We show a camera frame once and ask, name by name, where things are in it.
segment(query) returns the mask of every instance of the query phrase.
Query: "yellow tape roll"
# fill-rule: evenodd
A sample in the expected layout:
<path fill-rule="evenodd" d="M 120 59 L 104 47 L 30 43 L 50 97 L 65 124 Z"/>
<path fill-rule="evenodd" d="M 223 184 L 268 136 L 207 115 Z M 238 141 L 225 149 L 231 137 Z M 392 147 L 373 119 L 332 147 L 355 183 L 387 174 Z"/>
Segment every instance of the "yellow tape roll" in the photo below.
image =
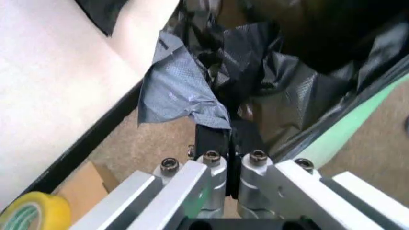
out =
<path fill-rule="evenodd" d="M 58 196 L 29 192 L 16 199 L 0 216 L 0 229 L 26 230 L 37 219 L 36 230 L 65 230 L 71 225 L 68 202 Z"/>

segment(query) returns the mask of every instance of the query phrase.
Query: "white panel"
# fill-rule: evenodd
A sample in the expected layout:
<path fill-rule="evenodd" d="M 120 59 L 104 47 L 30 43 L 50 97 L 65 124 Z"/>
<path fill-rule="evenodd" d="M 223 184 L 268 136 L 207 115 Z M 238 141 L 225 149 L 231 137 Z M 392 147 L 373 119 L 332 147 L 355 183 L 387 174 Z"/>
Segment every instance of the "white panel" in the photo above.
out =
<path fill-rule="evenodd" d="M 403 229 L 409 229 L 409 209 L 350 172 L 333 180 Z"/>
<path fill-rule="evenodd" d="M 177 4 L 164 1 L 169 8 L 163 12 L 146 11 L 151 2 L 138 1 L 138 14 L 160 20 L 128 25 L 143 24 L 133 33 L 150 36 L 113 43 L 143 47 L 125 57 L 131 68 L 74 0 L 2 1 L 0 210 L 142 79 L 159 29 Z"/>

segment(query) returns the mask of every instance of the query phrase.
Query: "black garbage bag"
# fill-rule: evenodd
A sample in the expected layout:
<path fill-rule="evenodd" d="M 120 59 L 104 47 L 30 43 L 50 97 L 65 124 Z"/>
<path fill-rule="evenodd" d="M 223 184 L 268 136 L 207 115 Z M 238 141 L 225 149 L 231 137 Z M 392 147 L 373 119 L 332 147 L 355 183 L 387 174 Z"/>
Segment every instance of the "black garbage bag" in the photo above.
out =
<path fill-rule="evenodd" d="M 183 4 L 171 21 L 165 30 L 183 41 L 230 116 L 248 108 L 274 161 L 299 153 L 409 71 L 404 14 L 357 41 L 348 51 L 351 60 L 325 73 L 284 52 L 285 37 L 277 23 L 224 29 L 211 13 L 189 11 Z"/>

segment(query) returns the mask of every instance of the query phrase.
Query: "hex socket screw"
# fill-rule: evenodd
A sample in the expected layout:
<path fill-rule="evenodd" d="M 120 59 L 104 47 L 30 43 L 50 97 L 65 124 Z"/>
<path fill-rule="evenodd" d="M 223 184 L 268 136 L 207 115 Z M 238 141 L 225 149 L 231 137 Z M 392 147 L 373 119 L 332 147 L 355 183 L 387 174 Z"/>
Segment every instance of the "hex socket screw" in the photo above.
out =
<path fill-rule="evenodd" d="M 217 151 L 210 150 L 203 154 L 203 163 L 208 167 L 220 165 L 220 154 Z"/>
<path fill-rule="evenodd" d="M 254 166 L 263 166 L 267 163 L 267 154 L 262 150 L 254 150 L 250 153 L 250 163 Z"/>
<path fill-rule="evenodd" d="M 294 162 L 309 173 L 312 173 L 314 170 L 314 164 L 308 159 L 298 158 Z"/>
<path fill-rule="evenodd" d="M 165 176 L 172 176 L 179 170 L 179 161 L 173 157 L 168 157 L 160 163 L 160 171 Z"/>
<path fill-rule="evenodd" d="M 193 160 L 193 159 L 194 159 L 194 145 L 189 145 L 189 146 L 188 146 L 187 158 L 188 158 L 189 160 Z"/>

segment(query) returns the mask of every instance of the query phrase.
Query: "gray plastic sheet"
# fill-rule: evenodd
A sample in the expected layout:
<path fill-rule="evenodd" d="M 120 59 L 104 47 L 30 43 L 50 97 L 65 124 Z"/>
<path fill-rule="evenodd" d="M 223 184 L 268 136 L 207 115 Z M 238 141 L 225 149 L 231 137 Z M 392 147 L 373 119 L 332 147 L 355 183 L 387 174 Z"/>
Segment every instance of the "gray plastic sheet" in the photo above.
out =
<path fill-rule="evenodd" d="M 138 123 L 189 116 L 207 127 L 230 129 L 227 110 L 207 84 L 205 71 L 178 37 L 160 32 L 139 97 Z"/>

